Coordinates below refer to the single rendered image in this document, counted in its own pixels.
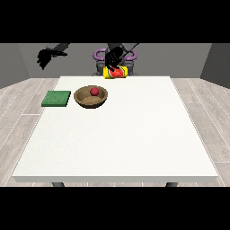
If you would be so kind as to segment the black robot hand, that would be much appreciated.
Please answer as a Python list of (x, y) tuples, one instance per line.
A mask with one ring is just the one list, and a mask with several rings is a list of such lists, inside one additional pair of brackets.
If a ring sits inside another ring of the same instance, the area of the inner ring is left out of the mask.
[(112, 49), (106, 56), (105, 56), (105, 66), (110, 70), (114, 71), (118, 69), (118, 63), (121, 62), (123, 55), (123, 50), (121, 47), (116, 47)]
[(55, 49), (42, 49), (37, 58), (37, 63), (41, 67), (41, 69), (44, 69), (47, 64), (51, 61), (52, 58), (55, 57), (66, 57), (67, 53), (61, 50), (55, 50)]

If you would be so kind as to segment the yellow cup with melon print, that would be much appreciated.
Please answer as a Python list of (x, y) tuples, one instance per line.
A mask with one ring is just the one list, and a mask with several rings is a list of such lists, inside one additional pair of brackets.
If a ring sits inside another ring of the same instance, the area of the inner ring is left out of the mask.
[(128, 76), (128, 68), (119, 66), (110, 70), (108, 67), (103, 68), (103, 76), (105, 79), (126, 78)]

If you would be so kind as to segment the green square pad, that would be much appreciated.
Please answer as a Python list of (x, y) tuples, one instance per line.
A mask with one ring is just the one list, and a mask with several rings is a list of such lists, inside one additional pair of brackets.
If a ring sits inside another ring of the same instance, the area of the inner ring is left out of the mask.
[(41, 106), (42, 107), (66, 107), (70, 91), (47, 91)]

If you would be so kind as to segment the brown wooden bowl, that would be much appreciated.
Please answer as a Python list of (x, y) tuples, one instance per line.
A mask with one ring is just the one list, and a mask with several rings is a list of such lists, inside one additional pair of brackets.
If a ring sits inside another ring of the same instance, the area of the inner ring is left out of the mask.
[[(90, 91), (92, 88), (98, 88), (99, 94), (92, 96)], [(102, 106), (108, 98), (108, 92), (105, 88), (98, 85), (87, 85), (79, 88), (74, 93), (75, 101), (85, 109), (96, 109)]]

